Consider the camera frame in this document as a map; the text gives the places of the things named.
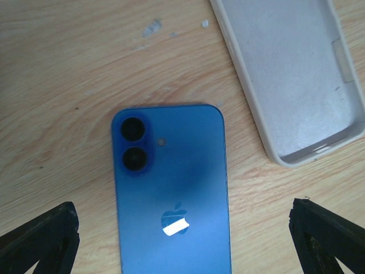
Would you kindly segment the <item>beige phone case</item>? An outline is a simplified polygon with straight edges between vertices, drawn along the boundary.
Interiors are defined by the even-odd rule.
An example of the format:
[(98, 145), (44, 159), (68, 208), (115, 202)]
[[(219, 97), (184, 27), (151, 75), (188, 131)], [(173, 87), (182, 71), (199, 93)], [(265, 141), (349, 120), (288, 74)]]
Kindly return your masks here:
[(364, 95), (332, 1), (212, 1), (270, 160), (296, 167), (364, 135)]

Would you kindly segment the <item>blue phone back up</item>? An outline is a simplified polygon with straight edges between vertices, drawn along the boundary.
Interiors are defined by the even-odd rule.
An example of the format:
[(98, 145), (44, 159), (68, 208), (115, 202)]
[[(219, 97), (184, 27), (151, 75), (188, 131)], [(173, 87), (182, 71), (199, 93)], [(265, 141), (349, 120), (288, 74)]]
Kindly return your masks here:
[(231, 273), (224, 118), (134, 107), (111, 123), (123, 273)]

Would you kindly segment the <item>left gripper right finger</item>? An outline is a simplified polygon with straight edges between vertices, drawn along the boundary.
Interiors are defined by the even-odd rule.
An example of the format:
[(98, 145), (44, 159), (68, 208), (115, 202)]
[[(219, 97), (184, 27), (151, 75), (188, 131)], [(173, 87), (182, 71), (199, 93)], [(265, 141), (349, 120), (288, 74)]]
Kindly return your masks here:
[(293, 201), (289, 229), (304, 273), (364, 273), (364, 228), (309, 199)]

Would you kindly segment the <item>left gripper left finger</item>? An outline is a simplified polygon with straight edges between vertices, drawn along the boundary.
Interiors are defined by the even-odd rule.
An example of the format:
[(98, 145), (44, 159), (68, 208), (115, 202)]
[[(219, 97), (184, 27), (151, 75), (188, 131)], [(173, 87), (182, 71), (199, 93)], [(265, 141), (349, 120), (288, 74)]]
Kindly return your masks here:
[(78, 251), (79, 219), (64, 202), (1, 236), (1, 273), (70, 273)]

